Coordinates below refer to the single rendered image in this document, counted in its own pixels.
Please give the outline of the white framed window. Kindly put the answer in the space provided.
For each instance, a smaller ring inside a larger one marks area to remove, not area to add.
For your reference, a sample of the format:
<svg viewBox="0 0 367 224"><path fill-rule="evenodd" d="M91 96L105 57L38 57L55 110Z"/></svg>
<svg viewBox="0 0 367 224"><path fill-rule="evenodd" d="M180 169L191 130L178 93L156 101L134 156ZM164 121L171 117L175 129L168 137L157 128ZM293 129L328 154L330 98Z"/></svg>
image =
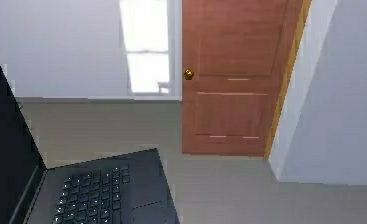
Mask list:
<svg viewBox="0 0 367 224"><path fill-rule="evenodd" d="M178 100L176 0L119 0L128 94Z"/></svg>

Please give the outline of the black open laptop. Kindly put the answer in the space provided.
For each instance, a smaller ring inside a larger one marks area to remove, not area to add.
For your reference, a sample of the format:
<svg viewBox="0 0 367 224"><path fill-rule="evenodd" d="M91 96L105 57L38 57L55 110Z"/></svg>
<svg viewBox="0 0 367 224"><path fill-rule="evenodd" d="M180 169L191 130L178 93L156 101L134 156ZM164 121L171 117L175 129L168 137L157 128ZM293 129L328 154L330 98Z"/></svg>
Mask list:
<svg viewBox="0 0 367 224"><path fill-rule="evenodd" d="M0 224L181 224L156 148L49 168L0 64Z"/></svg>

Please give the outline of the brown wooden room door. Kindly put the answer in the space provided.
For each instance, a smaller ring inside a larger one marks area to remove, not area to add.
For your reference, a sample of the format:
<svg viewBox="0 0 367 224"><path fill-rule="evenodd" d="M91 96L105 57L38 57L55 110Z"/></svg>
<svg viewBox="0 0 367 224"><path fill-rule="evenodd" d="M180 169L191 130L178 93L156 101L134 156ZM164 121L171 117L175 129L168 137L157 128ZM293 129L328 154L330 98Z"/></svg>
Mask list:
<svg viewBox="0 0 367 224"><path fill-rule="evenodd" d="M311 1L182 0L183 153L268 154Z"/></svg>

